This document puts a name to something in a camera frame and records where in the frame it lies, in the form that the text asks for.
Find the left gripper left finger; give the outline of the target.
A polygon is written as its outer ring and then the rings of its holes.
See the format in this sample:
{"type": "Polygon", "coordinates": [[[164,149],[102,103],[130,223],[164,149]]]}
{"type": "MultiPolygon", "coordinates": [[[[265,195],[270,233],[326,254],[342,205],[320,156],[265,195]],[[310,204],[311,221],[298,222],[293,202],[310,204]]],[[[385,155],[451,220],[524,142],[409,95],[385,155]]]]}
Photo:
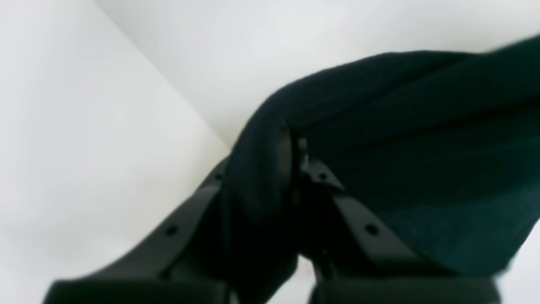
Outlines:
{"type": "Polygon", "coordinates": [[[127,254],[78,279],[58,280],[46,304],[229,304],[218,196],[228,159],[127,254]]]}

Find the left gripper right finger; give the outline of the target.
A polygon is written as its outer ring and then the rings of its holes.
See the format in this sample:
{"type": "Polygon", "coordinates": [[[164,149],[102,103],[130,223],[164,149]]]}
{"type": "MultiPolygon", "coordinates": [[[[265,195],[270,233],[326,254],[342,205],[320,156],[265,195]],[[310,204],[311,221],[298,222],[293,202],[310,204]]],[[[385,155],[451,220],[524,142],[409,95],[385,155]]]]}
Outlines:
{"type": "Polygon", "coordinates": [[[291,206],[311,261],[311,304],[499,304],[491,277],[457,275],[405,244],[291,133],[291,206]]]}

